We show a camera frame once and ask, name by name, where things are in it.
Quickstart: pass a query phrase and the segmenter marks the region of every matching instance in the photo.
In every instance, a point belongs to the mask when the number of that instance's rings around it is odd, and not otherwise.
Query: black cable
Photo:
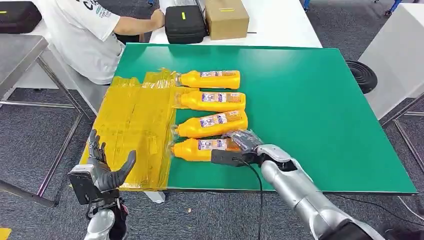
[[[257,239],[261,240],[261,226],[262,226],[262,215],[263,215],[263,205],[264,205],[264,193],[263,193],[263,189],[262,189],[261,177],[259,177],[258,172],[249,163],[247,163],[245,160],[237,158],[237,157],[233,157],[232,160],[243,163],[244,165],[248,166],[254,172],[254,174],[257,177],[257,180],[259,181],[260,207],[259,207],[259,224],[258,224],[258,230],[257,230]]]
[[[369,202],[369,201],[362,201],[362,200],[359,200],[359,199],[350,198],[350,197],[342,196],[342,195],[338,195],[338,194],[333,194],[333,195],[338,196],[338,197],[341,197],[341,198],[344,198],[344,199],[349,199],[349,200],[357,201],[357,202],[360,202],[360,203],[371,204],[371,205],[377,206],[377,207],[383,209],[384,211],[388,212],[389,214],[393,215],[394,217],[396,217],[396,218],[398,218],[398,219],[400,219],[402,221],[405,221],[405,222],[410,223],[410,224],[416,224],[418,226],[424,227],[424,224],[413,222],[413,221],[410,221],[410,220],[406,220],[405,218],[402,218],[402,217],[394,214],[393,212],[387,210],[385,207],[383,207],[381,205],[378,205],[377,203],[373,203],[373,202]]]

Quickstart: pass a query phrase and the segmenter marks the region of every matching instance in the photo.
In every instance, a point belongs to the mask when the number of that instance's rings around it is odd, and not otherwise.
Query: robotic arm
[[[87,164],[78,164],[68,173],[79,203],[88,205],[86,217],[90,222],[84,239],[125,240],[128,235],[128,210],[117,188],[124,183],[136,163],[136,151],[129,152],[121,169],[111,171],[106,162],[106,144],[99,146],[99,140],[93,129],[87,143]]]
[[[315,240],[384,240],[368,224],[336,207],[287,152],[276,145],[263,144],[252,131],[227,135],[244,155],[254,155],[253,162],[259,164],[263,178],[297,213]],[[214,155],[220,154],[218,151],[212,151],[212,161]]]
[[[88,164],[76,165],[68,173],[81,205],[88,205],[85,240],[124,240],[127,238],[127,208],[119,187],[136,162],[131,151],[127,162],[112,172],[106,162],[103,143],[99,148],[96,130],[88,139]],[[211,162],[242,166],[234,158],[260,166],[263,178],[300,217],[315,240],[384,240],[372,227],[358,221],[336,207],[315,186],[299,162],[273,144],[264,144],[252,131],[227,134],[237,143],[241,153],[212,150]]]

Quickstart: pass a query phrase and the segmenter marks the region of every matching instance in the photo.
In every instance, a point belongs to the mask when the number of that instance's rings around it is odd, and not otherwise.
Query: bottle label
[[[202,102],[219,102],[226,103],[227,102],[227,93],[226,92],[206,92],[201,96]]]
[[[227,139],[209,139],[209,140],[199,140],[198,141],[199,150],[226,150],[227,149]]]
[[[200,118],[200,125],[202,128],[211,127],[215,124],[227,123],[227,116],[225,113],[219,113],[212,116],[205,116]]]
[[[205,92],[201,96],[201,101],[208,103],[239,103],[241,100],[238,92]]]
[[[201,71],[200,77],[221,77],[221,76],[234,76],[236,75],[236,71]]]

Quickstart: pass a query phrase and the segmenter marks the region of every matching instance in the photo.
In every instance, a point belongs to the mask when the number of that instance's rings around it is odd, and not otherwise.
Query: yellow bottle
[[[189,71],[181,74],[177,84],[190,88],[238,89],[240,72],[233,71]]]
[[[175,131],[180,137],[204,138],[247,128],[248,116],[245,111],[234,110],[204,117],[192,117],[178,125]]]
[[[244,110],[246,107],[246,95],[240,92],[191,91],[180,96],[179,104],[182,107],[200,111],[228,112]]]
[[[189,138],[176,143],[172,148],[173,154],[186,161],[209,162],[211,161],[212,149],[239,152],[240,148],[231,139],[208,139],[197,140]]]

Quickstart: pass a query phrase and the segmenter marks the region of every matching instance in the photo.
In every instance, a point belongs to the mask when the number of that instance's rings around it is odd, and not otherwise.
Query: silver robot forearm
[[[368,239],[384,240],[372,227],[335,206],[315,186],[300,164],[293,158],[291,161],[297,167],[296,170],[281,171],[274,161],[266,160],[261,165],[261,173],[279,196],[297,213],[314,239],[333,239],[330,238],[331,235],[337,234],[345,224],[353,223],[358,226],[357,231],[363,231],[369,236]]]

